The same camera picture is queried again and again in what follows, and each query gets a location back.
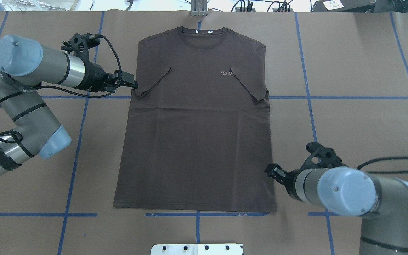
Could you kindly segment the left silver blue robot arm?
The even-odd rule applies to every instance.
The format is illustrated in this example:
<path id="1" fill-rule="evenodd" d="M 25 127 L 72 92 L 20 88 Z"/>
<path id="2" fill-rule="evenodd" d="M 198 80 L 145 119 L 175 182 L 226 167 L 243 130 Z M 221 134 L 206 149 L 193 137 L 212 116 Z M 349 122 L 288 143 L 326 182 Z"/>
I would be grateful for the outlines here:
<path id="1" fill-rule="evenodd" d="M 121 66 L 112 74 L 89 61 L 89 49 L 102 34 L 75 34 L 61 50 L 14 34 L 0 40 L 0 176 L 39 155 L 47 159 L 71 143 L 71 137 L 38 94 L 39 89 L 103 92 L 138 87 Z"/>

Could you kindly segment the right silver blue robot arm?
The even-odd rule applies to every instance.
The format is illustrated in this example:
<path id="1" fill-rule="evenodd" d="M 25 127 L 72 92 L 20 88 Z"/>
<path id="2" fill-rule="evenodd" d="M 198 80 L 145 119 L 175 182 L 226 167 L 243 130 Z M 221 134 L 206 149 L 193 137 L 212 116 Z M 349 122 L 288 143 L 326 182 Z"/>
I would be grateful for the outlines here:
<path id="1" fill-rule="evenodd" d="M 408 181 L 343 166 L 286 172 L 268 164 L 264 172 L 293 199 L 360 217 L 359 254 L 408 255 Z"/>

